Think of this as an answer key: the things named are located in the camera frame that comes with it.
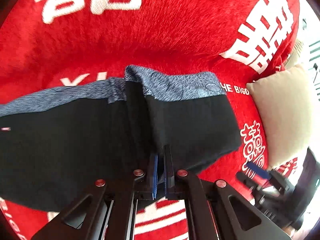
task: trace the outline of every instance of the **red bolt head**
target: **red bolt head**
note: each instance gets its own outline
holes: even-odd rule
[[[216,184],[218,187],[225,187],[227,185],[227,183],[222,179],[217,180]]]
[[[103,179],[97,179],[95,184],[97,187],[102,187],[106,184],[106,182]]]
[[[135,176],[142,176],[143,175],[143,170],[140,170],[140,169],[137,169],[137,170],[134,170],[133,171],[133,174],[135,175]]]
[[[178,170],[177,175],[180,177],[185,177],[188,175],[188,172],[186,170]]]

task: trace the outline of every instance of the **blue strip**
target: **blue strip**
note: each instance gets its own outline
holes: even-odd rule
[[[248,162],[246,164],[246,166],[254,171],[256,174],[258,174],[261,178],[263,179],[270,179],[270,175],[269,175],[269,172],[263,170],[262,168],[258,167],[256,164],[254,164],[253,162]]]
[[[158,155],[155,155],[155,165],[153,169],[153,187],[152,187],[153,199],[155,199],[157,196],[157,187],[158,187]]]

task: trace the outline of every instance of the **black metal bracket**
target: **black metal bracket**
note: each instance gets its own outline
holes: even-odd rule
[[[32,240],[132,240],[138,201],[155,197],[156,160],[151,156],[145,171],[126,178],[97,180]],[[174,170],[170,146],[164,147],[164,163],[166,197],[185,201],[190,240],[290,240],[224,180]]]
[[[268,172],[269,183],[275,192],[269,193],[242,171],[237,179],[252,190],[255,207],[280,228],[292,226],[299,230],[303,223],[303,213],[313,198],[320,182],[320,164],[308,148],[303,172],[296,186],[275,170]]]

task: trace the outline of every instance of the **beige pillow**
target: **beige pillow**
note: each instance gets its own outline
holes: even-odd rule
[[[269,168],[307,150],[315,116],[314,87],[301,65],[278,72],[247,89],[259,110],[267,137]]]

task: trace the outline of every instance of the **red blanket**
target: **red blanket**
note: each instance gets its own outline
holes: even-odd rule
[[[130,64],[167,74],[212,71],[244,143],[199,177],[225,179],[250,199],[235,174],[255,177],[245,164],[266,168],[268,148],[245,85],[283,70],[298,16],[299,0],[19,0],[0,29],[0,103],[121,77]],[[48,221],[46,213],[9,201],[1,208],[21,239]],[[182,202],[160,201],[137,216],[135,239],[186,239],[186,232]]]

